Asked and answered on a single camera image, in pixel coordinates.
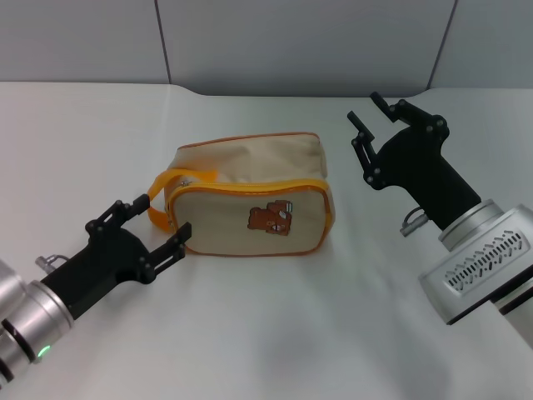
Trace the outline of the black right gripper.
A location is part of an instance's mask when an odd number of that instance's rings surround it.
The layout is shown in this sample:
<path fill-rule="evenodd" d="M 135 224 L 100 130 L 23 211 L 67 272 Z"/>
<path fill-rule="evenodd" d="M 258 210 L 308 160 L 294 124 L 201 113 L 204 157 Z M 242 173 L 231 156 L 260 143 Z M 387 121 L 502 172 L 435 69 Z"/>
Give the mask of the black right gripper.
<path fill-rule="evenodd" d="M 389 105 L 378 92 L 370 99 L 391 122 L 409 125 L 376 153 L 370 130 L 353 111 L 347 114 L 357 130 L 351 145 L 372 188 L 405 189 L 440 230 L 479 204 L 476 191 L 441 155 L 450 134 L 442 116 L 429 114 L 405 99 Z"/>

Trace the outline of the beige orange bear food bag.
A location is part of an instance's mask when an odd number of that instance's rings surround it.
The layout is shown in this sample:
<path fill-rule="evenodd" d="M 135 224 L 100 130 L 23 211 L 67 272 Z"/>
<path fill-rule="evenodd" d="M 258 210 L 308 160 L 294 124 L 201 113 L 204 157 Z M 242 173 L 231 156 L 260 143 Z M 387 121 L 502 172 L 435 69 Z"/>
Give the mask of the beige orange bear food bag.
<path fill-rule="evenodd" d="M 178 187 L 183 178 L 194 183 Z M 192 225 L 187 249 L 203 255 L 267 257 L 316 251 L 335 222 L 326 155 L 318 135 L 284 132 L 181 146 L 147 194 L 152 224 Z"/>

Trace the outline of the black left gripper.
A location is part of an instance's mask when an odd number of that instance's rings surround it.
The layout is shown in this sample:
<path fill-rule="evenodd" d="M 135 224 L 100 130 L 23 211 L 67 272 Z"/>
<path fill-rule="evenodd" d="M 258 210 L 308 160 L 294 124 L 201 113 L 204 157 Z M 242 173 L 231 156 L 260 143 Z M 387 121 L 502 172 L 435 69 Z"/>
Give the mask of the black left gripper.
<path fill-rule="evenodd" d="M 192 237 L 189 222 L 151 252 L 138 237 L 121 228 L 149 207 L 147 194 L 132 203 L 116 200 L 100 217 L 86 224 L 91 236 L 88 245 L 42 280 L 73 319 L 80 318 L 117 285 L 128 281 L 150 284 L 185 257 L 186 241 Z"/>

